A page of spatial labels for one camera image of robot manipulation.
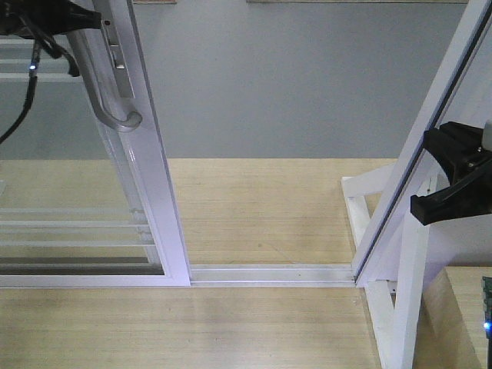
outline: black robotic gripper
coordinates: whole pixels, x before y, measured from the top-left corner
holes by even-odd
[[[437,160],[450,186],[411,197],[411,214],[423,224],[492,213],[492,151],[484,130],[450,121],[424,133],[424,148]]]

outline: glass door panel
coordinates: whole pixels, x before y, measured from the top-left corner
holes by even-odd
[[[0,43],[3,133],[22,109],[32,41]],[[32,109],[0,145],[0,274],[163,274],[121,140],[67,70],[42,55]]]

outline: gray wall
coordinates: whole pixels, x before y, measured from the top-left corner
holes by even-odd
[[[395,157],[463,9],[245,0],[136,5],[168,156]],[[78,88],[55,95],[51,88],[37,94],[42,123],[30,117],[22,139],[5,143],[0,156],[104,157]],[[21,108],[24,87],[12,92],[0,86],[0,128]],[[18,102],[6,104],[12,95]]]

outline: wooden floor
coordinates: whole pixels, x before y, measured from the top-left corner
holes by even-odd
[[[393,159],[171,159],[192,264],[350,263],[341,191]]]
[[[191,261],[348,263],[340,177],[387,163],[175,159]],[[2,290],[0,368],[75,367],[381,366],[355,288]],[[444,369],[425,316],[414,367]]]
[[[424,293],[424,304],[447,368],[487,368],[482,277],[491,267],[448,267]]]

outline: black cable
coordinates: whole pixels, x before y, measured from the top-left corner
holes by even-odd
[[[25,94],[24,108],[21,111],[21,114],[17,117],[14,124],[10,126],[10,128],[0,137],[0,145],[9,138],[19,125],[24,121],[25,117],[29,113],[31,109],[32,102],[34,101],[34,95],[36,92],[36,85],[38,83],[38,66],[39,66],[39,58],[41,53],[41,45],[38,41],[34,42],[34,46],[32,47],[32,57],[31,57],[31,65],[29,66],[29,84],[28,90]]]
[[[72,77],[78,77],[80,75],[80,71],[78,70],[77,62],[70,55],[70,53],[63,47],[61,47],[53,36],[44,32],[41,28],[31,22],[31,19],[22,12],[12,13],[17,15],[17,17],[21,20],[21,22],[25,25],[25,27],[31,32],[32,37],[39,42],[39,44],[43,47],[48,55],[50,55],[53,59],[58,59],[61,56],[64,56],[68,61],[69,70],[68,73]]]

